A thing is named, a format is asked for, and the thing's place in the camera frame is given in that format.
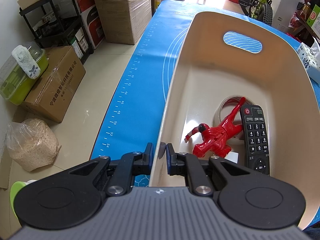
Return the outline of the red action figure toy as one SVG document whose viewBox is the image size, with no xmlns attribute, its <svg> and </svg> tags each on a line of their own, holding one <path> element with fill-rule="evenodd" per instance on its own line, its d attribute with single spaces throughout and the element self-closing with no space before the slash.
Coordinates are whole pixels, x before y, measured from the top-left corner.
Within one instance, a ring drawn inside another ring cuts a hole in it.
<svg viewBox="0 0 320 240">
<path fill-rule="evenodd" d="M 218 157 L 225 158 L 231 152 L 232 148 L 227 145 L 227 140 L 238 135 L 243 130 L 242 124 L 235 125 L 233 121 L 245 102 L 246 98 L 242 97 L 231 113 L 218 126 L 209 127 L 207 124 L 201 123 L 185 136 L 184 141 L 188 142 L 192 135 L 201 133 L 203 142 L 195 144 L 193 155 L 203 158 L 208 151 L 211 151 Z"/>
</svg>

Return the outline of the white charger plug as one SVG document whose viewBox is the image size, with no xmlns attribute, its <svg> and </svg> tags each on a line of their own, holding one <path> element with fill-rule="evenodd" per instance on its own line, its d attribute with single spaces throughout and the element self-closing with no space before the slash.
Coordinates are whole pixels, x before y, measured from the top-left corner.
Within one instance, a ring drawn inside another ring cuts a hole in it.
<svg viewBox="0 0 320 240">
<path fill-rule="evenodd" d="M 238 160 L 239 160 L 239 154 L 238 154 L 238 152 L 231 151 L 225 156 L 225 159 L 237 164 Z"/>
</svg>

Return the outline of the black remote control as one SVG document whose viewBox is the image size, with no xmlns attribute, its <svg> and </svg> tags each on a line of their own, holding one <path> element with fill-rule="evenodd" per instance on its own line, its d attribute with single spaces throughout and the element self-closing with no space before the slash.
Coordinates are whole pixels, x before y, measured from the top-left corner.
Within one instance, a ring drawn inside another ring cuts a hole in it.
<svg viewBox="0 0 320 240">
<path fill-rule="evenodd" d="M 246 103 L 240 109 L 240 116 L 245 136 L 245 166 L 269 175 L 269 147 L 263 109 Z"/>
</svg>

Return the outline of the beige plastic storage bin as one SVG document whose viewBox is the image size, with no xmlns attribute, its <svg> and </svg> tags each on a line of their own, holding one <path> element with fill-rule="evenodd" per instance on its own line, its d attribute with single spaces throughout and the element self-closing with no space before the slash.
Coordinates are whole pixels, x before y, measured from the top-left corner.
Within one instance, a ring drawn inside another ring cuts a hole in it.
<svg viewBox="0 0 320 240">
<path fill-rule="evenodd" d="M 319 107 L 296 50 L 254 23 L 218 12 L 195 15 L 171 79 L 158 143 L 191 152 L 196 125 L 217 125 L 222 104 L 246 97 L 262 107 L 271 176 L 298 188 L 306 228 L 319 208 Z"/>
</svg>

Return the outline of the blue silicone baking mat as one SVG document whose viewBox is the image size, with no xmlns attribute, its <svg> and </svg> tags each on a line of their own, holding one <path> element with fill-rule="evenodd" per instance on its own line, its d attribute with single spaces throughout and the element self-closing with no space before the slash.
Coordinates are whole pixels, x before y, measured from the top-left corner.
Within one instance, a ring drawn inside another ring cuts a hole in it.
<svg viewBox="0 0 320 240">
<path fill-rule="evenodd" d="M 195 15 L 203 11 L 254 23 L 281 37 L 295 50 L 299 46 L 289 35 L 234 12 L 182 2 L 163 3 L 144 31 L 119 81 L 95 141 L 92 157 L 109 155 L 112 159 L 119 159 L 124 153 L 142 150 L 148 142 L 158 142 L 182 44 Z M 319 87 L 311 84 L 319 107 Z"/>
</svg>

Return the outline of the bag of grain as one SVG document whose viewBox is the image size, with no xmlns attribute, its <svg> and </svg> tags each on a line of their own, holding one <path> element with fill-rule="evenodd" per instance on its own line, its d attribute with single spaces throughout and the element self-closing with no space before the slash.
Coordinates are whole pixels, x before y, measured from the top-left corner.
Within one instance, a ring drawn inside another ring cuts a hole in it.
<svg viewBox="0 0 320 240">
<path fill-rule="evenodd" d="M 10 157 L 28 172 L 52 164 L 61 148 L 53 131 L 41 119 L 10 122 L 5 145 Z"/>
</svg>

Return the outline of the floor cardboard box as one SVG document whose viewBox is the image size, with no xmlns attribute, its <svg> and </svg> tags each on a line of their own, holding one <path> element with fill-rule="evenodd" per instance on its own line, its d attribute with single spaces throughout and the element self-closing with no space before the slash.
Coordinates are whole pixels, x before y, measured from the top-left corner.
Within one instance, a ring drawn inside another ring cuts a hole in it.
<svg viewBox="0 0 320 240">
<path fill-rule="evenodd" d="M 46 56 L 48 67 L 33 85 L 22 107 L 61 123 L 86 71 L 72 46 L 49 48 Z"/>
</svg>

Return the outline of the green lidded food container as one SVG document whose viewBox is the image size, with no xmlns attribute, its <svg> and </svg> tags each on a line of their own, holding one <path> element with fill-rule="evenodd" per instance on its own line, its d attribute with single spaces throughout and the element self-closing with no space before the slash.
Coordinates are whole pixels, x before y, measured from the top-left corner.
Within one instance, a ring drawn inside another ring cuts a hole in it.
<svg viewBox="0 0 320 240">
<path fill-rule="evenodd" d="M 40 48 L 35 42 L 26 42 L 23 46 L 28 49 L 32 58 L 38 64 L 40 77 L 48 67 L 46 51 Z M 25 100 L 39 77 L 31 79 L 23 71 L 15 58 L 10 55 L 1 67 L 1 96 L 5 100 L 18 106 Z"/>
</svg>

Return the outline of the large lower cardboard box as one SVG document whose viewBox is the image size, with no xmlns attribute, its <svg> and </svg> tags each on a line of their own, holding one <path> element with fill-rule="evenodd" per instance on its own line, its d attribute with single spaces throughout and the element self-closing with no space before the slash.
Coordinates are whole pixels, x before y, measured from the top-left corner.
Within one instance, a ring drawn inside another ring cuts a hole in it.
<svg viewBox="0 0 320 240">
<path fill-rule="evenodd" d="M 152 18 L 151 0 L 94 0 L 107 42 L 134 45 Z"/>
</svg>

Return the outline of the black metal shelf rack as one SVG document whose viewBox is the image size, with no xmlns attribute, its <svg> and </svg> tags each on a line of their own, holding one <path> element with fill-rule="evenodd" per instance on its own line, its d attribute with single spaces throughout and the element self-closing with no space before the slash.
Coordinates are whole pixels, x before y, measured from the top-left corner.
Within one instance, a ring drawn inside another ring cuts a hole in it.
<svg viewBox="0 0 320 240">
<path fill-rule="evenodd" d="M 72 46 L 82 63 L 93 53 L 76 0 L 18 0 L 19 14 L 41 48 Z"/>
</svg>

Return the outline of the tissue box with tissue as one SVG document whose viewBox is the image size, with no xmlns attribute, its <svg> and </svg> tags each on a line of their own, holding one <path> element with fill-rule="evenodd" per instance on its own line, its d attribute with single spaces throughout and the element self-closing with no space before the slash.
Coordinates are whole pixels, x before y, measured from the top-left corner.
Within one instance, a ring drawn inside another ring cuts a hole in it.
<svg viewBox="0 0 320 240">
<path fill-rule="evenodd" d="M 319 85 L 319 43 L 314 39 L 312 46 L 308 46 L 303 42 L 297 49 L 297 54 L 308 74 L 308 76 Z"/>
</svg>

